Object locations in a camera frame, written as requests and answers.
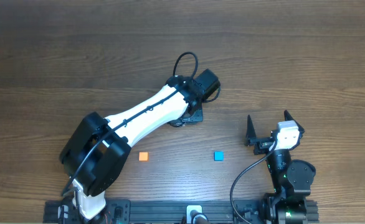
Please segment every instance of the blue cube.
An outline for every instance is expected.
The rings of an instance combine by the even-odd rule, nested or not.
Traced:
[[[214,152],[214,160],[215,161],[223,161],[224,160],[224,153],[223,152]]]

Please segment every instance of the brown wood surface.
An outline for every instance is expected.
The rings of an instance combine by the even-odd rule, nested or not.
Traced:
[[[41,222],[67,181],[58,155],[81,119],[155,94],[187,50],[220,78],[219,99],[204,122],[140,141],[107,197],[228,200],[259,159],[243,144],[247,115],[267,136],[288,109],[306,129],[292,156],[317,168],[320,220],[365,222],[363,0],[0,0],[0,222]],[[235,198],[271,191],[260,164]]]

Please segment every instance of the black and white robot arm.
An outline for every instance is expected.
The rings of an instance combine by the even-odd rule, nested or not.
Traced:
[[[73,184],[73,204],[86,220],[105,208],[105,190],[140,139],[165,123],[183,126],[202,121],[202,102],[220,90],[220,82],[208,69],[195,79],[194,73],[191,77],[173,74],[157,94],[130,110],[106,118],[94,112],[79,124],[60,154],[70,176],[62,195]]]

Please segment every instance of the wood grain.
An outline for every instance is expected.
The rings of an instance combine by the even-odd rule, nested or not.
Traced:
[[[288,109],[306,129],[292,154],[317,168],[310,198],[320,220],[365,222],[360,0],[0,0],[0,222],[41,222],[67,181],[57,158],[81,119],[155,94],[188,50],[220,78],[219,99],[204,106],[204,122],[140,141],[107,197],[227,200],[258,159],[243,145],[247,115],[266,136]],[[261,164],[234,195],[270,191]]]

